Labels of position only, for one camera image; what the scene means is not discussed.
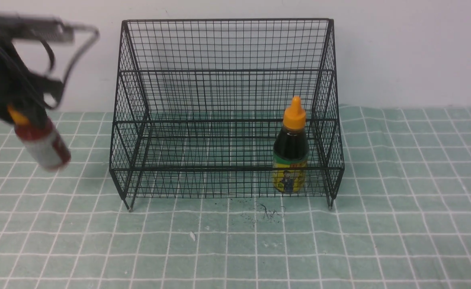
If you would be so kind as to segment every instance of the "orange lid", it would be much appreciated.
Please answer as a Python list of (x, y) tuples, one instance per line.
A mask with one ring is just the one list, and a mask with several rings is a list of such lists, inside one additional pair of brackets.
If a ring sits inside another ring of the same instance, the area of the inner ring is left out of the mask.
[(284, 126), (291, 130), (301, 130), (305, 127), (305, 110), (301, 107), (299, 96), (292, 98), (291, 105), (284, 112)]
[(26, 126), (30, 124), (28, 118), (15, 110), (12, 106), (8, 106), (8, 112), (11, 115), (12, 120), (18, 126)]

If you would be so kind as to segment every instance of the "red bottle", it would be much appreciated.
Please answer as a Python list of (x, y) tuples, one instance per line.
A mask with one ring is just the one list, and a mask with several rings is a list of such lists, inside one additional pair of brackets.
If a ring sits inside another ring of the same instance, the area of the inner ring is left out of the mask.
[(55, 171), (70, 162), (70, 150), (49, 118), (45, 128), (41, 129), (33, 126), (27, 117), (12, 107), (9, 106), (8, 110), (15, 123), (14, 132), (41, 167)]

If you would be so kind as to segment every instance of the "bottle label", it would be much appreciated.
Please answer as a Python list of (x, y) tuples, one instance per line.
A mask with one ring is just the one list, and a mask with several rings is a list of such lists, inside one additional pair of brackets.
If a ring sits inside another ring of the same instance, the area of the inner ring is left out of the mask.
[(54, 168), (63, 163), (58, 151), (63, 140), (54, 130), (48, 136), (36, 141), (23, 141), (32, 158), (43, 168)]
[(273, 171), (274, 187), (286, 194), (298, 192), (305, 184), (305, 170), (295, 170), (295, 168), (306, 167), (307, 157), (301, 161), (286, 161), (274, 154), (273, 168), (281, 169)]

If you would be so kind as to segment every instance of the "black wire basket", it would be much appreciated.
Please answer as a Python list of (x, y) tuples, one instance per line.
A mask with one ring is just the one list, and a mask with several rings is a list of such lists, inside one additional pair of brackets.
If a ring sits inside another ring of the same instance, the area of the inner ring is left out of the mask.
[[(122, 22), (109, 171), (137, 197), (326, 196), (344, 172), (331, 19)], [(307, 111), (303, 188), (272, 184), (294, 95)]]

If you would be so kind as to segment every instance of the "dark liquid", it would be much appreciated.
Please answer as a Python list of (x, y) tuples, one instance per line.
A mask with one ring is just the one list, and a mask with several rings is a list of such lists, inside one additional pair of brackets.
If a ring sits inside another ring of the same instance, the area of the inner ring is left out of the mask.
[(276, 137), (273, 152), (286, 161), (303, 161), (309, 153), (305, 129), (289, 130), (284, 126)]

